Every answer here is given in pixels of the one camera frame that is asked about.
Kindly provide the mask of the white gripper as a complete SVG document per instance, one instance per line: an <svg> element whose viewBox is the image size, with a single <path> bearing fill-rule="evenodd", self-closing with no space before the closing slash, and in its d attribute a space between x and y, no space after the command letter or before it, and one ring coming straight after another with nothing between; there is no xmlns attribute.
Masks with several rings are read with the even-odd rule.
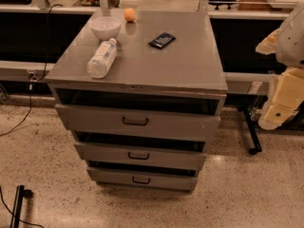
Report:
<svg viewBox="0 0 304 228"><path fill-rule="evenodd" d="M264 55L276 52L279 29L271 32L257 46L256 52ZM268 100L263 105L258 125L274 130L286 122L304 101L304 70L288 67L269 85Z"/></svg>

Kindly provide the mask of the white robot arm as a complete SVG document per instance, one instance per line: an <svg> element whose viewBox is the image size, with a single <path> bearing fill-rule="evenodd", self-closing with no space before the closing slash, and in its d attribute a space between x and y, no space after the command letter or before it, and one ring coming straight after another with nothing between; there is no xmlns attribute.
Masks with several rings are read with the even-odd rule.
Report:
<svg viewBox="0 0 304 228"><path fill-rule="evenodd" d="M256 52L269 55L286 69L269 85L258 125L274 130L286 122L304 102L304 4L298 3L280 27L264 38Z"/></svg>

